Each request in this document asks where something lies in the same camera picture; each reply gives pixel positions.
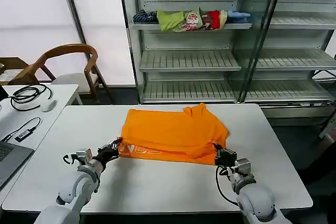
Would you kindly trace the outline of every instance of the black cable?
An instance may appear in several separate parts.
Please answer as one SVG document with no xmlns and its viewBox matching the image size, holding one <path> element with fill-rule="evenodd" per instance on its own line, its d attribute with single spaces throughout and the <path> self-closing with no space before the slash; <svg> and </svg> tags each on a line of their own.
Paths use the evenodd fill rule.
<svg viewBox="0 0 336 224">
<path fill-rule="evenodd" d="M 43 90 L 39 90 L 35 86 L 41 86 L 41 87 L 43 87 Z M 31 102 L 32 100 L 36 99 L 40 94 L 42 94 L 46 90 L 48 90 L 49 93 L 50 93 L 50 95 L 48 97 L 48 100 L 49 100 L 53 96 L 52 95 L 53 93 L 52 93 L 52 90 L 44 84 L 33 84 L 33 85 L 25 86 L 25 87 L 15 91 L 13 93 L 13 95 L 9 96 L 8 98 L 10 98 L 10 104 L 12 105 L 12 107 L 17 111 L 34 110 L 38 107 L 41 107 L 41 105 L 37 105 L 37 106 L 35 106 L 33 108 L 29 108 L 29 109 L 18 109 L 14 106 L 14 103 L 25 104 L 25 103 Z M 22 94 L 26 91 L 33 91 L 33 93 L 32 94 Z"/>
<path fill-rule="evenodd" d="M 218 182 L 218 171 L 219 171 L 219 168 L 220 166 L 217 166 L 216 168 L 216 184 L 217 184 L 217 188 L 218 188 L 218 191 L 220 193 L 220 195 L 228 202 L 230 202 L 231 204 L 235 205 L 235 206 L 238 206 L 238 203 L 237 202 L 234 202 L 232 200 L 230 200 L 229 198 L 227 198 L 223 193 L 222 193 L 222 190 L 220 189 L 220 186 L 219 186 L 219 182 Z"/>
<path fill-rule="evenodd" d="M 1 141 L 2 142 L 8 142 L 11 138 L 12 138 L 12 134 L 18 132 L 19 130 L 21 130 L 24 126 L 26 126 L 28 123 L 30 123 L 31 121 L 38 119 L 38 123 L 32 127 L 31 129 L 29 129 L 30 131 L 34 131 L 37 127 L 39 127 L 39 125 L 41 124 L 42 119 L 40 117 L 36 117 L 36 118 L 32 118 L 29 121 L 25 122 L 24 125 L 22 125 L 20 128 L 18 128 L 15 131 L 10 132 L 8 135 L 6 135 Z"/>
</svg>

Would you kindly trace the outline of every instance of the chair backrest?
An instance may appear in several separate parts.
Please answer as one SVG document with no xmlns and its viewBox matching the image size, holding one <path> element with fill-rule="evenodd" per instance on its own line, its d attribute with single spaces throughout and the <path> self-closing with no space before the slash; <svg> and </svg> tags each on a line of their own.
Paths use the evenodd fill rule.
<svg viewBox="0 0 336 224">
<path fill-rule="evenodd" d="M 44 73 L 51 79 L 54 80 L 55 76 L 49 71 L 49 69 L 45 66 L 45 63 L 47 59 L 57 57 L 57 56 L 62 56 L 62 55 L 67 55 L 67 54 L 72 54 L 75 52 L 83 52 L 85 54 L 91 54 L 91 58 L 88 61 L 88 65 L 91 67 L 96 64 L 96 61 L 98 59 L 98 54 L 97 51 L 87 45 L 87 44 L 68 44 L 68 45 L 63 45 L 59 47 L 55 47 L 47 52 L 45 52 L 32 66 L 30 69 L 29 75 L 30 76 L 35 76 L 35 73 L 37 69 L 41 68 Z"/>
</svg>

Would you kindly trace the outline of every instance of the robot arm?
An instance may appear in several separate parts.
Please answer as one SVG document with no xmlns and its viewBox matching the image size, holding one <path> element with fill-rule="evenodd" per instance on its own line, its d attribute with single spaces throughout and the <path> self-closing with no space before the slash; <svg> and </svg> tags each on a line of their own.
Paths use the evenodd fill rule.
<svg viewBox="0 0 336 224">
<path fill-rule="evenodd" d="M 248 159 L 237 160 L 235 152 L 217 146 L 215 164 L 219 166 L 216 170 L 216 181 L 220 194 L 225 197 L 218 184 L 218 171 L 222 168 L 219 174 L 230 180 L 232 190 L 238 195 L 236 204 L 248 223 L 291 224 L 276 207 L 271 190 L 254 179 Z"/>
<path fill-rule="evenodd" d="M 73 164 L 77 160 L 80 165 L 77 171 L 67 175 L 63 180 L 56 202 L 58 205 L 45 208 L 37 217 L 35 224 L 74 224 L 79 223 L 79 214 L 91 199 L 92 193 L 97 193 L 100 185 L 100 175 L 106 168 L 106 163 L 118 158 L 118 146 L 121 139 L 98 149 L 98 155 L 92 157 L 90 149 L 77 151 L 76 154 L 65 155 L 63 160 Z"/>
</svg>

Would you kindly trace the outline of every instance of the folded clothing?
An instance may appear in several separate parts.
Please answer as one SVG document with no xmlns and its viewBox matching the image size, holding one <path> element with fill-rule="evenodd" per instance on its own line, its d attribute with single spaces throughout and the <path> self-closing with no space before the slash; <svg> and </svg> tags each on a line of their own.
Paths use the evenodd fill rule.
<svg viewBox="0 0 336 224">
<path fill-rule="evenodd" d="M 203 29 L 216 30 L 219 28 L 219 11 L 201 12 Z"/>
<path fill-rule="evenodd" d="M 146 13 L 144 10 L 139 11 L 137 14 L 133 16 L 134 23 L 157 23 L 158 19 L 156 16 L 156 12 Z"/>
<path fill-rule="evenodd" d="M 184 31 L 199 30 L 203 26 L 199 9 L 187 13 L 181 11 L 171 14 L 167 14 L 162 10 L 157 11 L 161 31 L 172 30 L 176 33 L 181 33 Z"/>
<path fill-rule="evenodd" d="M 184 31 L 194 31 L 201 29 L 203 27 L 203 22 L 199 11 L 200 9 L 192 10 L 191 12 L 186 13 L 183 22 L 174 27 L 173 31 L 181 33 Z"/>
<path fill-rule="evenodd" d="M 158 11 L 158 20 L 160 24 L 161 31 L 169 31 L 178 26 L 179 23 L 184 21 L 184 13 L 172 13 L 167 14 L 162 10 Z"/>
<path fill-rule="evenodd" d="M 214 144 L 225 148 L 227 128 L 204 104 L 183 112 L 130 109 L 120 156 L 214 165 Z"/>
<path fill-rule="evenodd" d="M 233 10 L 227 12 L 228 21 L 230 23 L 248 23 L 247 18 L 251 17 L 250 13 L 239 13 Z"/>
</svg>

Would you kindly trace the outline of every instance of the table leg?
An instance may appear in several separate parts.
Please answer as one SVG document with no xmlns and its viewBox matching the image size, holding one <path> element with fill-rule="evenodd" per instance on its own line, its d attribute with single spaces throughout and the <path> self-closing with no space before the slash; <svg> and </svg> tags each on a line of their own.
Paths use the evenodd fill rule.
<svg viewBox="0 0 336 224">
<path fill-rule="evenodd" d="M 76 94 L 76 100 L 77 100 L 79 105 L 83 105 L 83 102 L 82 102 L 81 98 L 79 97 L 78 93 Z"/>
</svg>

